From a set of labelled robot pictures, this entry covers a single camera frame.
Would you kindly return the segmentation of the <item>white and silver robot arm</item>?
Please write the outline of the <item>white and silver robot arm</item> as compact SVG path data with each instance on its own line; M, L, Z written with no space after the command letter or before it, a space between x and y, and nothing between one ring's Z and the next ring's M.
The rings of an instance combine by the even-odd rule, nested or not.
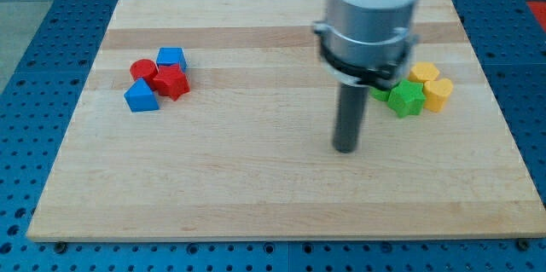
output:
M337 151L357 148L370 89L390 90L408 74L417 2L326 0L313 32L322 64L340 83L332 140Z

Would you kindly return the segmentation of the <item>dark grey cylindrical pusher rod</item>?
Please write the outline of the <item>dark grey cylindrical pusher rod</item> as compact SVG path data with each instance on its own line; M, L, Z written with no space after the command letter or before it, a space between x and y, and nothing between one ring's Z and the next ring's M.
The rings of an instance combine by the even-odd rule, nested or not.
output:
M340 85L332 140L338 152L351 153L357 148L368 95L368 87Z

